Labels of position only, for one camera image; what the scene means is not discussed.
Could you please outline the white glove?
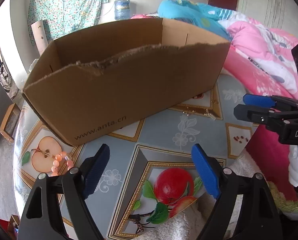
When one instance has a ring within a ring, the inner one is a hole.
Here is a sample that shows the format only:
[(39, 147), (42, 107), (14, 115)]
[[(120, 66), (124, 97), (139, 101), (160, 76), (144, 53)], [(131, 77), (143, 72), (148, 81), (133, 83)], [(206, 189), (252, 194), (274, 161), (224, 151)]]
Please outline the white glove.
[(298, 146), (290, 145), (288, 159), (289, 182), (292, 186), (298, 187)]

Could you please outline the green fuzzy sleeve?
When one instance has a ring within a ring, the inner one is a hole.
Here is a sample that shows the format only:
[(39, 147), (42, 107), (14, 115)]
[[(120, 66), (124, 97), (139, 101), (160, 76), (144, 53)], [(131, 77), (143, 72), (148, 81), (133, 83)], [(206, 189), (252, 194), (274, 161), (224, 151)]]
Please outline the green fuzzy sleeve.
[(267, 185), (269, 186), (270, 192), (278, 209), (283, 212), (298, 213), (298, 200), (287, 200), (284, 194), (279, 192), (276, 185), (271, 181), (268, 181)]

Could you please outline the pink floral duvet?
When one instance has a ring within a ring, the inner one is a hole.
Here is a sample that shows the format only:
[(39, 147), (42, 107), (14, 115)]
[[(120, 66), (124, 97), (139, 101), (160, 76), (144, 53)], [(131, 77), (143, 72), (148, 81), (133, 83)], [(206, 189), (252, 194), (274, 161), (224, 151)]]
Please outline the pink floral duvet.
[(231, 47), (223, 73), (236, 77), (251, 93), (298, 100), (298, 74), (291, 53), (298, 44), (294, 36), (228, 9), (211, 9), (199, 17), (176, 13), (170, 18), (228, 38)]

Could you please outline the red paper gift bag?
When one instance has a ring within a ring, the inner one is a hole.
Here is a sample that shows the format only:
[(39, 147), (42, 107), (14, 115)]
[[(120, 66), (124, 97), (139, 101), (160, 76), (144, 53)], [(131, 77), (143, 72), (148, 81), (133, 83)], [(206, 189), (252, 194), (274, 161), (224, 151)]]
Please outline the red paper gift bag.
[(20, 218), (18, 215), (11, 215), (9, 221), (0, 219), (0, 225), (11, 239), (18, 239), (19, 224)]

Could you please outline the small wooden stool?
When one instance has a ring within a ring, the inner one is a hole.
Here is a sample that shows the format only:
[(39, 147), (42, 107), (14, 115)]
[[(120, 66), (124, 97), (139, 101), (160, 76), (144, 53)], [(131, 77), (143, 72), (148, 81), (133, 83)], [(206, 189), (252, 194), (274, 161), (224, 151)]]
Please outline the small wooden stool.
[(11, 104), (3, 117), (0, 126), (0, 134), (8, 141), (14, 142), (14, 132), (21, 110), (16, 103)]

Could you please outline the blue patterned quilt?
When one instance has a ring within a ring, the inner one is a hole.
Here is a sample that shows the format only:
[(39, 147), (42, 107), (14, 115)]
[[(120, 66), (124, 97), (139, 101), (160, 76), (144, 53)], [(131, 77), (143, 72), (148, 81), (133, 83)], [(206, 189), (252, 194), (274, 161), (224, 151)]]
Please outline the blue patterned quilt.
[(158, 7), (161, 18), (183, 21), (210, 31), (229, 41), (232, 37), (219, 21), (228, 20), (234, 10), (213, 7), (205, 3), (194, 3), (188, 0), (163, 0)]

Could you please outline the floral fruit print tablecloth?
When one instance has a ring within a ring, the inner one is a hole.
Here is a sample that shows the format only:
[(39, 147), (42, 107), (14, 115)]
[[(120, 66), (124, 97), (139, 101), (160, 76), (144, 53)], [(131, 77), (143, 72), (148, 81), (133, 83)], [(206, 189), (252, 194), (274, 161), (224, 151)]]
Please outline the floral fruit print tablecloth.
[[(237, 120), (234, 107), (242, 103), (246, 89), (229, 75), (220, 75), (215, 87), (183, 106), (167, 109), (135, 122), (116, 132), (81, 146), (61, 144), (75, 165), (93, 156), (102, 144), (110, 148), (109, 162), (93, 194), (88, 209), (105, 239), (133, 239), (159, 224), (148, 222), (157, 202), (150, 190), (161, 172), (179, 167), (191, 175), (194, 196), (205, 189), (190, 157), (194, 144), (200, 144), (208, 156), (221, 166), (229, 166), (251, 139), (254, 128)], [(185, 115), (185, 107), (212, 109), (216, 120)]]

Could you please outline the brown cardboard box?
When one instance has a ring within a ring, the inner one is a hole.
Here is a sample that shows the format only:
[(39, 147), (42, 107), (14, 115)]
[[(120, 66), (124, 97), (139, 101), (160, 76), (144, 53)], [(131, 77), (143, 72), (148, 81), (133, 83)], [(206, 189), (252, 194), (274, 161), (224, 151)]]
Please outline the brown cardboard box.
[(22, 94), (54, 135), (78, 146), (211, 90), (229, 47), (167, 18), (99, 24), (52, 41)]

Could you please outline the blue water jug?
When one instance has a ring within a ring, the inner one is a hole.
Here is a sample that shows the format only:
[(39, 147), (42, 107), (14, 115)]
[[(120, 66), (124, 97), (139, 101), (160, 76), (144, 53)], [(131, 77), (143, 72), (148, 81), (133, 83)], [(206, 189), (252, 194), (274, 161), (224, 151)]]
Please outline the blue water jug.
[(130, 0), (114, 1), (114, 18), (116, 21), (130, 19)]

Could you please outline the pink rolled mat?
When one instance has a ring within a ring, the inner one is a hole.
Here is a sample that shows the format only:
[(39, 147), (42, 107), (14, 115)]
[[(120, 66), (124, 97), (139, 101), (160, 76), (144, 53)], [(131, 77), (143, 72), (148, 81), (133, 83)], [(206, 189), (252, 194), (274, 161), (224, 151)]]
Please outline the pink rolled mat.
[(48, 45), (52, 42), (52, 39), (48, 39), (46, 37), (46, 32), (42, 20), (31, 24), (31, 29), (39, 55), (42, 55)]

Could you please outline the green floral wall cloth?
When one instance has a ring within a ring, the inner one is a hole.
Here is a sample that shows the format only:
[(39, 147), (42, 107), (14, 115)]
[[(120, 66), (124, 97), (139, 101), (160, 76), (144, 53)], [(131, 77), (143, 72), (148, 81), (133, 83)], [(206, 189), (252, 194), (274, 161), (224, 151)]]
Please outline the green floral wall cloth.
[(42, 20), (48, 41), (80, 29), (97, 25), (102, 5), (109, 0), (30, 0), (28, 6), (28, 32), (35, 44), (31, 25)]

